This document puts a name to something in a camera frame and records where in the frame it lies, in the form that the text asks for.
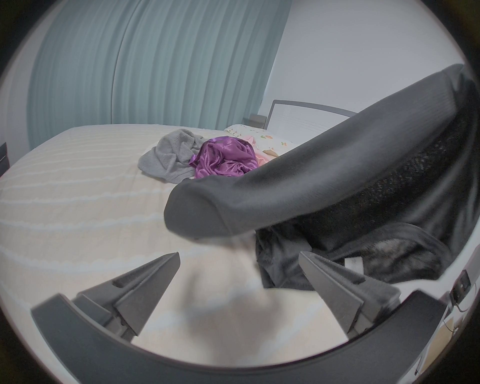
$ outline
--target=purple satin garment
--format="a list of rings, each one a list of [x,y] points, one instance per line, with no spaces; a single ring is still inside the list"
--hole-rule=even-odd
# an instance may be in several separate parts
[[[236,137],[215,137],[203,143],[189,163],[195,178],[208,175],[241,176],[258,168],[255,151],[249,142]]]

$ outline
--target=floral pillow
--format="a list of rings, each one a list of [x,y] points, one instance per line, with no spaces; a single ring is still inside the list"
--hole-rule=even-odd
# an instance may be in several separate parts
[[[273,157],[279,157],[289,150],[298,146],[289,140],[279,137],[261,128],[249,127],[248,125],[235,124],[227,129],[234,137],[248,141],[254,149]]]

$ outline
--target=clothing label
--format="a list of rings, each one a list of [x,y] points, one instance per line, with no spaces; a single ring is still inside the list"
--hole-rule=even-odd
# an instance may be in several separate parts
[[[344,259],[345,261],[345,268],[352,270],[353,272],[357,272],[363,275],[363,259],[359,257],[349,257],[348,259]]]

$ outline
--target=bed sheet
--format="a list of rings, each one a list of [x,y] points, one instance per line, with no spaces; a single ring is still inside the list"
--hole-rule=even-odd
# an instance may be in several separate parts
[[[0,179],[0,298],[22,338],[64,382],[29,310],[163,254],[181,267],[133,344],[214,366],[283,363],[347,339],[315,292],[265,290],[254,234],[190,241],[170,233],[163,209],[174,184],[143,174],[145,149],[179,127],[102,125],[65,131]],[[227,132],[191,129],[205,138]],[[199,225],[208,225],[199,221]]]

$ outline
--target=curtain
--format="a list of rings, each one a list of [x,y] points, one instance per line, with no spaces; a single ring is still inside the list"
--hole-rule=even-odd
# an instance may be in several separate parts
[[[74,126],[257,113],[292,0],[67,0],[30,80],[31,148]]]

